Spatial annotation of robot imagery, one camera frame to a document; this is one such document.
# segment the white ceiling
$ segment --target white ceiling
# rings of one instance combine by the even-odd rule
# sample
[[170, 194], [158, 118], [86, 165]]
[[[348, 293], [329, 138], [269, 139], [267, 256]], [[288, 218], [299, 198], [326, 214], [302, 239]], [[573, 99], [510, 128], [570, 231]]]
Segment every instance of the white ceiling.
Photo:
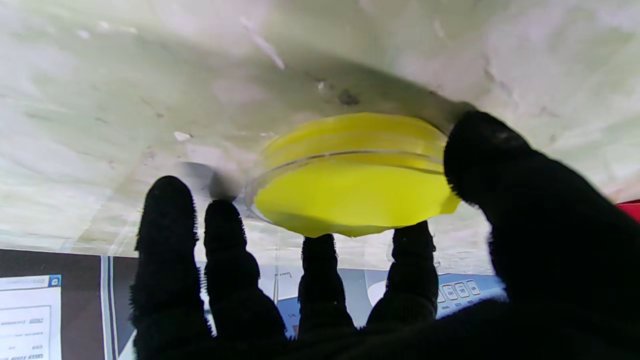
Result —
[[[428, 90], [638, 198], [639, 31], [635, 0], [0, 0], [0, 247], [134, 256], [144, 194], [181, 161], [242, 183], [303, 122], [438, 122]], [[299, 236], [246, 228], [261, 263], [300, 261]], [[491, 271], [478, 211], [431, 228], [441, 272]], [[339, 238], [340, 265], [387, 268], [389, 243]]]

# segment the gloved hand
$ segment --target gloved hand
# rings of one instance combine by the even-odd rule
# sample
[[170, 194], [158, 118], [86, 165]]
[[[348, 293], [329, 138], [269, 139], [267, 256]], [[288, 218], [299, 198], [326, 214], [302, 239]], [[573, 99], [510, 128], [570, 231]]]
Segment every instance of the gloved hand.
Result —
[[[211, 202], [205, 227], [205, 275], [216, 341], [285, 342], [278, 309], [258, 289], [260, 271], [246, 251], [237, 209], [225, 200]], [[140, 260], [131, 286], [132, 322], [138, 331], [134, 347], [139, 359], [184, 354], [186, 349], [202, 348], [212, 341], [193, 255], [197, 241], [191, 192], [176, 177], [160, 178], [145, 200], [136, 244]]]

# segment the dark stain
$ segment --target dark stain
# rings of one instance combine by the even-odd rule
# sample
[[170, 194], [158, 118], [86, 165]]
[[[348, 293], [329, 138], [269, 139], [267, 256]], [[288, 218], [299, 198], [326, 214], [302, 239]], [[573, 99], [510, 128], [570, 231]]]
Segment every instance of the dark stain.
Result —
[[47, 122], [51, 122], [52, 120], [44, 117], [42, 115], [38, 115], [38, 114], [34, 114], [34, 113], [24, 113], [25, 115], [27, 115], [28, 118], [33, 119], [33, 120], [44, 120]]
[[360, 99], [353, 95], [349, 89], [344, 89], [338, 95], [338, 101], [344, 106], [354, 106], [360, 104]]
[[560, 115], [558, 115], [557, 113], [554, 113], [553, 111], [551, 111], [551, 109], [549, 109], [546, 106], [543, 106], [543, 107], [540, 108], [540, 111], [538, 112], [538, 115], [554, 117], [554, 118], [560, 117]]

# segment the yellow lid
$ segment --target yellow lid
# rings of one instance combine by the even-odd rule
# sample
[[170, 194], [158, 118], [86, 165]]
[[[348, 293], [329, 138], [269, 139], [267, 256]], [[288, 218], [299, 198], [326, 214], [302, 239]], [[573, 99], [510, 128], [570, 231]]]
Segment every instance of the yellow lid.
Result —
[[362, 236], [452, 213], [446, 137], [427, 122], [356, 113], [305, 124], [263, 150], [249, 208], [305, 236]]

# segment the round yellow object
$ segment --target round yellow object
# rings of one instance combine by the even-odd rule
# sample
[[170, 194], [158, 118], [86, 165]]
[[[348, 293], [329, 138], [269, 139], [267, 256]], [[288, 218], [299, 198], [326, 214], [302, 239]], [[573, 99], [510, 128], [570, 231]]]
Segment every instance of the round yellow object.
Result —
[[460, 200], [443, 175], [445, 143], [432, 125], [399, 115], [311, 122], [263, 150], [266, 171], [248, 185], [247, 206], [309, 237], [380, 233], [452, 213]]

